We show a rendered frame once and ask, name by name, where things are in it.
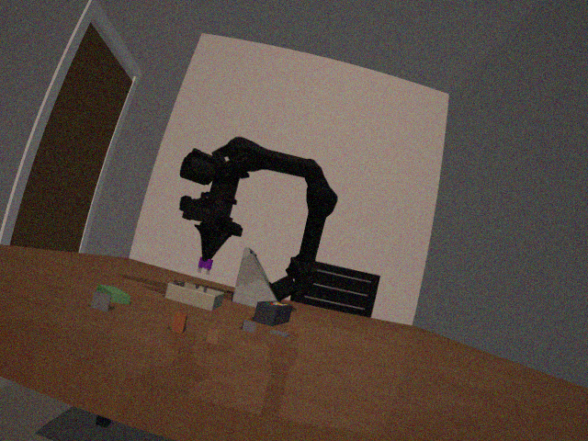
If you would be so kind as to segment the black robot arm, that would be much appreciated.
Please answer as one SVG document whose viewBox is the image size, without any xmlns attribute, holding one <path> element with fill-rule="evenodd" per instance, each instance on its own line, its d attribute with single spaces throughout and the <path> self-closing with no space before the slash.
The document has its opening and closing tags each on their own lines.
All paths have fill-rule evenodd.
<svg viewBox="0 0 588 441">
<path fill-rule="evenodd" d="M 224 157 L 230 160 L 226 161 Z M 237 137 L 213 151 L 212 155 L 194 148 L 181 164 L 180 177 L 204 186 L 213 180 L 211 188 L 229 190 L 236 195 L 240 178 L 249 178 L 248 172 L 259 170 L 305 177 L 308 185 L 306 199 L 309 213 L 300 253 L 290 258 L 286 276 L 272 284 L 269 281 L 277 301 L 296 292 L 300 298 L 305 297 L 317 279 L 315 259 L 325 220 L 333 213 L 338 201 L 338 196 L 314 160 L 271 151 L 244 137 Z"/>
</svg>

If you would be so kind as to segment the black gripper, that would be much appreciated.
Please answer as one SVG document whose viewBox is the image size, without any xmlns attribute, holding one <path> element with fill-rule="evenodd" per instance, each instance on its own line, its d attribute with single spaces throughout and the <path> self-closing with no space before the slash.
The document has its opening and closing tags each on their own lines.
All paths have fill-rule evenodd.
<svg viewBox="0 0 588 441">
<path fill-rule="evenodd" d="M 187 206 L 182 218 L 201 221 L 194 224 L 201 234 L 202 259 L 211 259 L 232 235 L 241 237 L 242 227 L 231 218 L 232 206 L 237 205 L 235 194 L 229 190 L 211 188 L 205 193 L 206 208 Z"/>
</svg>

